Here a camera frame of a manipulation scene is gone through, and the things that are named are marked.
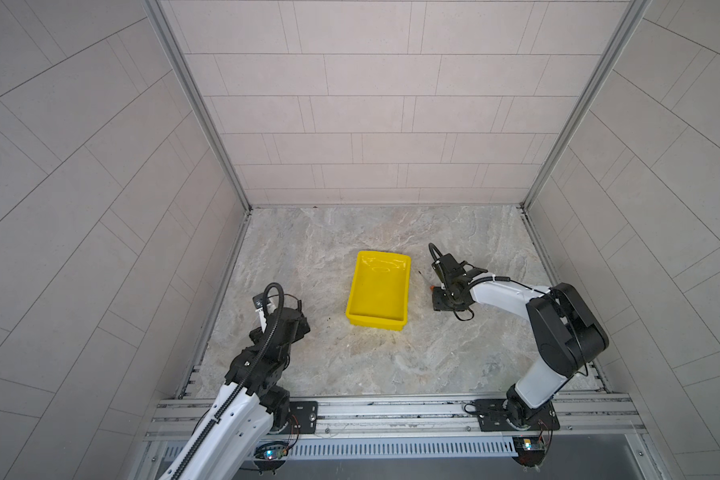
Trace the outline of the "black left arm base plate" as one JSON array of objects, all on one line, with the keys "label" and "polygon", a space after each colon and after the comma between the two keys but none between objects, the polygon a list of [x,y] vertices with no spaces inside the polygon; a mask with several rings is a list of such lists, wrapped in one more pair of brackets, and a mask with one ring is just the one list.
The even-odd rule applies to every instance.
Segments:
[{"label": "black left arm base plate", "polygon": [[318,419],[317,401],[289,401],[277,406],[273,413],[271,434],[314,434]]}]

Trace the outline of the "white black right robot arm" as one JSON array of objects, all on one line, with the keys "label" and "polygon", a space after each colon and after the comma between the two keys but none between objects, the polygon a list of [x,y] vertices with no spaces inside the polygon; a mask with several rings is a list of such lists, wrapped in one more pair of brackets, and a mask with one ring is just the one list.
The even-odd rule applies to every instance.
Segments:
[{"label": "white black right robot arm", "polygon": [[434,310],[451,312],[461,321],[462,312],[472,313],[472,306],[481,304],[529,322],[539,358],[508,389],[500,412],[516,430],[540,424],[554,395],[577,374],[587,376],[588,364],[608,348],[605,329],[571,284],[529,286],[459,262],[434,244],[428,248],[440,280],[432,289]]}]

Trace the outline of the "red handled screwdriver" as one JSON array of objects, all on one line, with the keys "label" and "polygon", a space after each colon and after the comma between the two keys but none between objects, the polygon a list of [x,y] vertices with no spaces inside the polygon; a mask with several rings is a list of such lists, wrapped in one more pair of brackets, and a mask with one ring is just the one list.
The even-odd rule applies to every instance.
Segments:
[{"label": "red handled screwdriver", "polygon": [[428,288],[428,290],[430,291],[431,294],[436,293],[440,289],[440,287],[438,285],[431,282],[421,271],[418,271],[418,273],[422,277],[426,287]]}]

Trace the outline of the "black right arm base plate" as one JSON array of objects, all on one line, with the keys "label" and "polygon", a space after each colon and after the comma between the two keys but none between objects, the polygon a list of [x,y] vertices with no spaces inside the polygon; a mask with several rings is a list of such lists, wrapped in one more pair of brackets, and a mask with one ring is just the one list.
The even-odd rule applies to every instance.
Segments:
[{"label": "black right arm base plate", "polygon": [[560,422],[551,401],[533,409],[519,399],[477,399],[465,404],[463,411],[477,419],[481,432],[541,432],[560,429]]}]

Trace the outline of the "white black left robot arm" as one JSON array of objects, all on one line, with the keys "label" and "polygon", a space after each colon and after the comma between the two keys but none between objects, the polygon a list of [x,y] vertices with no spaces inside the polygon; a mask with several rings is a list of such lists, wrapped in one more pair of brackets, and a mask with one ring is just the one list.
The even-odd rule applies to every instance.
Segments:
[{"label": "white black left robot arm", "polygon": [[164,479],[231,479],[259,441],[289,421],[290,393],[277,382],[288,368],[292,344],[310,332],[302,302],[272,282],[253,297],[260,326],[253,344],[230,364],[216,398],[197,423]]}]

